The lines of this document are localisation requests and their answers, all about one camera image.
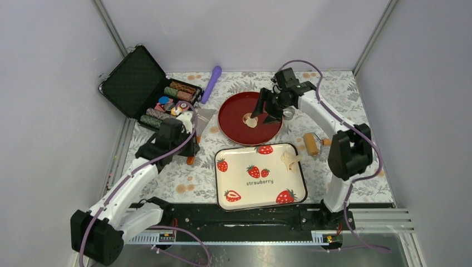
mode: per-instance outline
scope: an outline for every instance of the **metal floor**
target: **metal floor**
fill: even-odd
[[[319,246],[208,246],[212,254],[212,267],[241,267],[241,266],[316,266],[316,267],[399,267],[408,266],[400,239],[394,234],[362,234],[361,237],[370,244],[389,247],[392,254],[382,254],[370,249],[352,249],[340,253],[320,253]],[[344,234],[344,247],[358,245],[351,234]],[[184,256],[188,260],[206,261],[205,252],[200,246],[172,246],[169,252]],[[120,257],[110,267],[163,267],[190,266],[167,255],[156,255],[150,246],[126,245]]]

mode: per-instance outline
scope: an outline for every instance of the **black case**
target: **black case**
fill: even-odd
[[[146,47],[138,44],[99,85],[99,91],[126,117],[134,118],[142,127],[157,132],[157,128],[141,123],[140,117],[146,114],[148,108],[155,107],[164,95],[164,88],[173,81],[197,89],[192,105],[200,101],[203,94],[201,87],[168,79]],[[174,99],[174,103],[179,102],[175,97],[168,97]]]

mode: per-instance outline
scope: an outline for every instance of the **case lid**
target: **case lid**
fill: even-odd
[[[141,106],[165,79],[163,69],[139,44],[100,85],[100,91],[127,117],[136,118]]]

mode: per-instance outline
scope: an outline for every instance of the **purple toy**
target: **purple toy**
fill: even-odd
[[[213,87],[215,87],[215,84],[218,80],[218,78],[221,76],[221,67],[216,66],[213,68],[212,72],[212,77],[210,78],[210,81],[208,82],[208,85],[205,88],[205,92],[203,93],[203,96],[201,97],[201,102],[205,104],[208,101],[208,98],[210,97]]]

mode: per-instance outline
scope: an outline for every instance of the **strawberry text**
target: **strawberry text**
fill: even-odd
[[[263,181],[256,181],[256,182],[247,182],[246,185],[260,185],[260,184],[273,184],[274,180],[263,180]]]

